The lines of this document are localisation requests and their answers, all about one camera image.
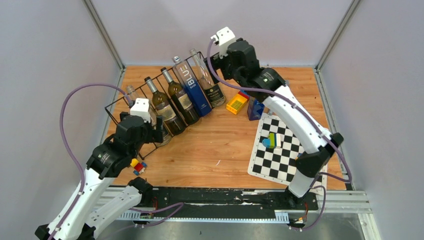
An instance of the blue box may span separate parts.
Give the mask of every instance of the blue box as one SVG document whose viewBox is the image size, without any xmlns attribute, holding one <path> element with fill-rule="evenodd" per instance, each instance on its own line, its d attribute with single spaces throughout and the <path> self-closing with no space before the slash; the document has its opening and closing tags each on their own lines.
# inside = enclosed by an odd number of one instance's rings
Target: blue box
<svg viewBox="0 0 424 240">
<path fill-rule="evenodd" d="M 184 87 L 184 90 L 190 98 L 191 102 L 194 104 L 196 112 L 201 117 L 204 117 L 210 113 L 212 108 L 209 105 L 203 90 L 199 86 L 199 83 L 196 80 L 196 76 L 190 68 L 189 63 L 187 61 L 178 62 L 172 68 L 174 70 L 175 76 Z"/>
<path fill-rule="evenodd" d="M 249 105 L 247 107 L 247 116 L 250 121 L 261 119 L 262 113 L 264 112 L 265 105 L 260 103 L 256 98 L 249 98 Z"/>
</svg>

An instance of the yellow block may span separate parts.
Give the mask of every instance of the yellow block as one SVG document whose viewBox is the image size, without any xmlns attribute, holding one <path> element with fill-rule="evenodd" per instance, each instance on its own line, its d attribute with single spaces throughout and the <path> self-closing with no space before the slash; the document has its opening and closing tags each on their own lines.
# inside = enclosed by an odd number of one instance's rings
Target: yellow block
<svg viewBox="0 0 424 240">
<path fill-rule="evenodd" d="M 248 99 L 240 94 L 236 94 L 227 104 L 226 109 L 233 114 L 238 114 L 240 110 L 246 105 Z"/>
<path fill-rule="evenodd" d="M 131 167 L 135 167 L 137 164 L 139 163 L 139 161 L 137 160 L 137 158 L 133 158 L 132 160 L 131 160 Z"/>
</svg>

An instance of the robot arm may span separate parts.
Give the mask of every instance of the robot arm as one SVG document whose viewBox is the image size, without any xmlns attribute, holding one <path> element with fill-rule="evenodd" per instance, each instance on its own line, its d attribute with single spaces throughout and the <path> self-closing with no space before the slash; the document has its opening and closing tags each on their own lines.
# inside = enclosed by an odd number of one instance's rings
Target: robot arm
<svg viewBox="0 0 424 240">
<path fill-rule="evenodd" d="M 138 177 L 130 181 L 124 189 L 122 194 L 125 196 L 121 198 L 118 196 L 91 213 L 102 193 L 112 184 L 122 169 L 128 167 L 132 159 L 137 157 L 142 145 L 163 141 L 162 117 L 157 117 L 156 129 L 153 129 L 148 99 L 137 98 L 134 106 L 131 106 L 130 114 L 121 114 L 121 117 L 121 122 L 116 126 L 116 132 L 97 146 L 88 159 L 84 171 L 86 181 L 83 191 L 79 192 L 80 182 L 60 214 L 50 224 L 37 228 L 35 235 L 39 239 L 47 240 L 53 232 L 55 232 L 53 240 L 94 239 L 120 214 L 139 204 L 140 200 L 145 198 L 143 195 L 146 191 L 152 188 L 150 184 Z M 80 195 L 79 200 L 72 207 L 61 227 L 57 228 L 77 195 Z"/>
<path fill-rule="evenodd" d="M 236 39 L 228 27 L 219 30 L 211 39 L 219 46 L 219 52 L 211 56 L 213 69 L 209 69 L 210 66 L 206 64 L 210 72 L 221 69 L 225 80 L 234 79 L 241 87 L 269 90 L 283 95 L 312 119 L 313 123 L 278 96 L 247 91 L 250 96 L 276 113 L 296 135 L 305 149 L 305 153 L 296 160 L 297 171 L 288 186 L 292 199 L 295 202 L 301 201 L 309 191 L 318 172 L 328 163 L 335 152 L 323 139 L 323 136 L 330 139 L 336 147 L 342 143 L 343 137 L 339 133 L 331 134 L 328 129 L 319 125 L 295 98 L 286 81 L 277 71 L 269 67 L 260 67 L 255 49 L 247 41 L 242 38 Z M 214 76 L 212 78 L 215 83 L 218 83 Z M 317 133 L 313 124 L 321 130 L 322 134 Z"/>
</svg>

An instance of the black and white checkerboard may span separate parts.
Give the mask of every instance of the black and white checkerboard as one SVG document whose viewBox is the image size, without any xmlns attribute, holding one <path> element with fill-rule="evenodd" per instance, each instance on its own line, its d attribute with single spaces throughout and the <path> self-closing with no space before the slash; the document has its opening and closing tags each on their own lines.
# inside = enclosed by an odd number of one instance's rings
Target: black and white checkerboard
<svg viewBox="0 0 424 240">
<path fill-rule="evenodd" d="M 262 144 L 262 140 L 268 138 L 270 132 L 283 135 L 281 136 L 281 149 L 266 148 Z M 278 116 L 263 113 L 257 126 L 247 172 L 255 177 L 288 185 L 296 173 L 295 159 L 303 152 L 304 148 L 299 139 Z M 327 165 L 322 168 L 322 172 L 327 172 Z M 319 177 L 314 186 L 319 185 L 327 187 L 327 176 Z M 321 188 L 311 191 L 323 194 Z"/>
</svg>

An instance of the clear glass bottle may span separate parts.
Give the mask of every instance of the clear glass bottle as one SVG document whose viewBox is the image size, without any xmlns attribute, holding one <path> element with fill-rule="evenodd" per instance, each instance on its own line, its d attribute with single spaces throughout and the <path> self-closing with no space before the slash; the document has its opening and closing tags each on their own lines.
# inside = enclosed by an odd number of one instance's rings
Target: clear glass bottle
<svg viewBox="0 0 424 240">
<path fill-rule="evenodd" d="M 126 92 L 128 93 L 129 98 L 133 101 L 135 101 L 137 98 L 140 98 L 139 94 L 134 90 L 134 87 L 132 85 L 129 85 L 126 87 Z M 152 106 L 149 106 L 148 113 L 150 114 L 151 126 L 155 128 L 157 115 L 156 115 L 156 112 L 153 110 Z M 163 135 L 163 142 L 159 145 L 159 147 L 168 144 L 172 139 L 165 124 L 163 125 L 162 135 Z"/>
<path fill-rule="evenodd" d="M 166 124 L 171 134 L 175 136 L 184 132 L 186 125 L 172 108 L 168 95 L 158 91 L 150 77 L 146 77 L 144 81 L 147 83 L 148 88 L 153 93 L 151 102 L 156 108 L 157 114 L 163 117 L 163 122 Z"/>
<path fill-rule="evenodd" d="M 194 74 L 201 88 L 206 94 L 207 100 L 210 102 L 213 108 L 218 107 L 225 103 L 226 97 L 218 84 L 215 84 L 209 74 L 208 68 L 205 63 L 200 59 L 196 49 L 191 49 L 190 54 L 196 64 L 196 70 Z"/>
<path fill-rule="evenodd" d="M 179 82 L 175 82 L 168 72 L 167 68 L 164 67 L 160 70 L 168 82 L 168 94 L 171 96 L 172 101 L 176 105 L 178 111 L 182 114 L 187 125 L 195 124 L 199 121 L 199 115 L 197 114 L 192 101 L 184 91 L 183 86 Z"/>
</svg>

